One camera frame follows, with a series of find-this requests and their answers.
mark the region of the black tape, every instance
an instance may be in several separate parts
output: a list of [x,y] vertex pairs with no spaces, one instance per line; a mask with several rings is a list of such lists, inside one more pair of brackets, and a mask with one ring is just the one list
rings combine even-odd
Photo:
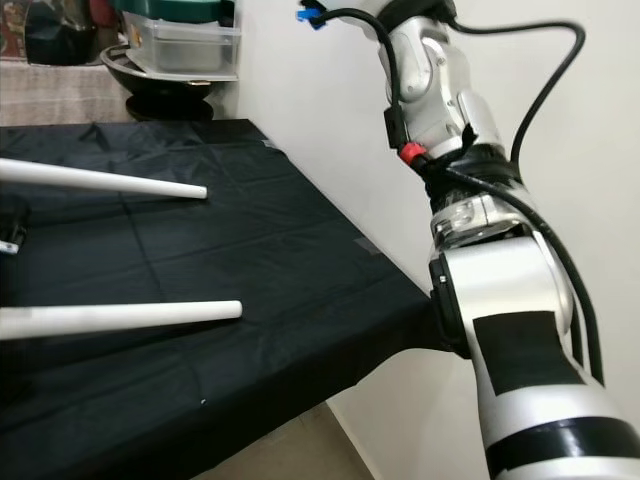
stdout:
[[507,161],[498,148],[491,145],[472,145],[462,155],[460,151],[451,152],[439,157],[435,164],[425,178],[434,213],[478,193],[475,189],[462,186],[458,180],[449,178],[445,174],[448,167],[493,184],[522,183],[517,168]]
[[491,445],[486,453],[494,479],[505,470],[558,458],[640,458],[640,439],[622,420],[572,418],[513,434]]
[[564,354],[553,312],[518,312],[473,322],[496,395],[540,385],[579,385]]

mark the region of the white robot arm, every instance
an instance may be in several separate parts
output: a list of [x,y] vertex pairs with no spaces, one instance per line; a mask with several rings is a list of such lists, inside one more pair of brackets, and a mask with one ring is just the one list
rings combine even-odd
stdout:
[[[390,143],[427,185],[437,248],[432,296],[443,342],[474,365],[491,478],[640,479],[636,431],[576,355],[574,291],[585,318],[594,316],[586,290],[535,213],[517,158],[507,161],[467,61],[449,41],[444,22],[460,27],[452,2],[301,3],[315,28],[326,11],[363,10],[392,44],[396,68],[384,50],[381,59],[390,83],[399,83],[404,125],[387,118]],[[577,360],[562,341],[570,329]],[[597,341],[589,347],[602,383]]]

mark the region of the black cloth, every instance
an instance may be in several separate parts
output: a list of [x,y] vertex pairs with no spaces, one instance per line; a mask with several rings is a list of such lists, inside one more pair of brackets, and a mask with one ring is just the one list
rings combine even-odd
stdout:
[[395,353],[439,348],[425,295],[248,121],[3,128],[0,142],[3,157],[210,191],[3,185],[33,210],[20,254],[1,256],[3,306],[244,305],[237,322],[0,343],[2,480],[188,479]]

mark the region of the black band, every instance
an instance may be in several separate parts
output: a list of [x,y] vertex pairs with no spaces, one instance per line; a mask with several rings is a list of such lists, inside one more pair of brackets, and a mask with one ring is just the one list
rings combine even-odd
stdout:
[[487,449],[492,479],[505,470],[567,457],[640,459],[640,439],[622,420],[586,417],[523,430]]
[[438,170],[439,173],[430,172],[425,178],[427,194],[434,213],[478,193],[477,190],[461,187],[460,182],[444,175],[445,166],[489,183],[522,183],[517,168],[507,161],[498,148],[491,145],[473,145],[462,156],[459,151],[452,152],[438,158],[437,162],[443,165],[443,169]]
[[496,395],[541,385],[582,385],[558,337],[553,312],[477,318],[476,337]]
[[452,0],[392,0],[378,15],[388,32],[411,17],[428,17],[446,21],[455,18],[455,6]]

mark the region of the white pole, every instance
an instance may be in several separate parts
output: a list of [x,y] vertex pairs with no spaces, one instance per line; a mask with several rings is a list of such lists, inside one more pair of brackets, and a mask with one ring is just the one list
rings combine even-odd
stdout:
[[181,325],[240,316],[242,304],[237,301],[0,308],[0,340]]
[[0,158],[0,182],[36,183],[60,187],[88,188],[117,192],[147,193],[170,197],[207,198],[207,188],[184,183],[92,172],[79,168],[45,165]]

